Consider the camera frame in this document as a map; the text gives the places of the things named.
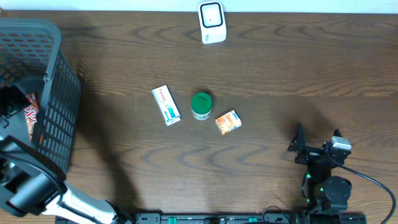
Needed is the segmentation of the orange Topps candy bar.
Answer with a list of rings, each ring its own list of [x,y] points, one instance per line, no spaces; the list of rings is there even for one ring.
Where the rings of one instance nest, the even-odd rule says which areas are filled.
[[[27,123],[27,129],[29,132],[29,138],[33,141],[34,135],[34,126],[37,122],[37,114],[40,111],[40,103],[38,99],[38,95],[36,92],[32,92],[26,95],[26,98],[30,105],[24,109],[25,112],[25,120]]]

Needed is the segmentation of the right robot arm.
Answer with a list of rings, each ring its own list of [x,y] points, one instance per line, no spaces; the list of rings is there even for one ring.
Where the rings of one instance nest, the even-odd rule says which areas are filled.
[[[297,212],[291,223],[367,223],[363,214],[346,213],[352,183],[331,172],[344,164],[351,154],[351,143],[341,136],[339,130],[334,130],[331,139],[321,147],[312,147],[306,145],[305,130],[299,124],[287,150],[297,154],[295,163],[307,167],[302,181],[302,195],[307,199],[307,208]]]

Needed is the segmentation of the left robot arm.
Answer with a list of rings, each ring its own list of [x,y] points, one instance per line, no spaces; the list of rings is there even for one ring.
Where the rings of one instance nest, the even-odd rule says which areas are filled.
[[[75,223],[135,223],[117,206],[69,186],[59,166],[17,138],[1,140],[1,208],[23,217],[55,215]]]

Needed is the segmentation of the white barcode scanner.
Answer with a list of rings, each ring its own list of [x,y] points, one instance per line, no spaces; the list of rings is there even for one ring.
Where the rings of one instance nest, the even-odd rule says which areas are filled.
[[[226,40],[226,21],[221,2],[205,1],[199,3],[198,18],[203,44],[214,44]]]

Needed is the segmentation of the grey plastic basket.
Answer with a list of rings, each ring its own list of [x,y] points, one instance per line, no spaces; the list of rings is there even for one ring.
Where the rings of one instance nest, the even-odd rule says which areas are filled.
[[[81,84],[60,46],[60,29],[44,19],[1,19],[1,86],[36,93],[37,122],[28,133],[24,111],[1,118],[1,138],[11,135],[53,160],[70,165]]]

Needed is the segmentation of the small orange box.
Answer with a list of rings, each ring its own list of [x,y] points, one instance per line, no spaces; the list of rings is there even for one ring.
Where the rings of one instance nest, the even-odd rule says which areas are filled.
[[[242,121],[235,110],[231,110],[215,119],[215,123],[222,135],[239,128],[242,125]]]

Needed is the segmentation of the green lid jar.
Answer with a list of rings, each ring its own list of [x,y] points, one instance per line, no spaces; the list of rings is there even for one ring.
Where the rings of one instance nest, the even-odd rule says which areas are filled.
[[[205,92],[196,93],[191,100],[191,109],[195,119],[199,121],[208,119],[213,109],[211,96]]]

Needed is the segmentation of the white Panadol box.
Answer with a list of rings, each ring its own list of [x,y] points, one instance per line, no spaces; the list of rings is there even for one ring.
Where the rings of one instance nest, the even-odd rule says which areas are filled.
[[[181,120],[181,114],[167,85],[153,89],[152,94],[167,126],[170,126]]]

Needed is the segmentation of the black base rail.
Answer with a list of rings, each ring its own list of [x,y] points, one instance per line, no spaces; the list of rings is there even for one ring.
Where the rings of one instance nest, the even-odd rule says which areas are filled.
[[[160,214],[137,213],[134,215],[137,224],[253,224],[253,223],[296,223],[294,215],[289,213],[270,212],[247,214]]]

